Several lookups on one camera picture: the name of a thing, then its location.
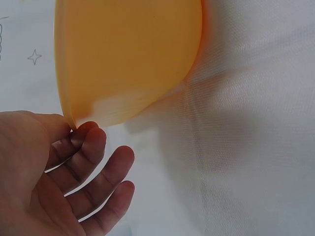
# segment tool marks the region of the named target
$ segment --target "finger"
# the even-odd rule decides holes
[[[39,121],[47,130],[51,143],[54,143],[62,138],[67,137],[71,131],[70,126],[66,122],[65,118],[61,115],[57,114],[43,115],[27,111],[19,112]]]
[[[98,213],[81,222],[86,235],[104,236],[109,233],[127,212],[133,193],[132,182],[121,183]]]
[[[73,214],[81,219],[99,208],[128,174],[134,162],[129,147],[119,147],[103,170],[85,187],[67,196]]]
[[[84,123],[66,138],[53,143],[50,148],[46,170],[58,166],[72,157],[81,148],[87,133],[97,127],[98,125],[95,122]]]
[[[48,175],[64,193],[80,186],[104,156],[106,134],[100,128],[91,129],[81,149]]]

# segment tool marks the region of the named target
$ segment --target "hand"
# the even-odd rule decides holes
[[[107,234],[126,213],[134,192],[131,182],[122,182],[134,161],[130,148],[118,148],[90,183],[64,196],[102,160],[105,142],[94,122],[70,132],[59,115],[0,113],[0,235]],[[78,222],[110,195],[98,213]]]

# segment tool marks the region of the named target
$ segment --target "plastic container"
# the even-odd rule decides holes
[[[178,85],[198,52],[200,0],[57,0],[55,61],[72,128],[133,117]]]

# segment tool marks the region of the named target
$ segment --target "white sheet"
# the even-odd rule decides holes
[[[315,1],[205,3],[213,41],[189,82],[106,129],[106,156],[126,144],[136,153],[135,197],[112,235],[314,235]],[[0,0],[10,17],[0,20],[0,110],[61,112],[53,9]]]

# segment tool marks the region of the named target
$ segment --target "star print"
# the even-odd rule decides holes
[[[42,56],[42,55],[37,54],[36,49],[35,49],[34,52],[33,52],[33,55],[31,55],[31,56],[28,58],[28,60],[32,60],[33,63],[34,63],[34,65],[36,65],[37,59],[39,59],[41,56]]]

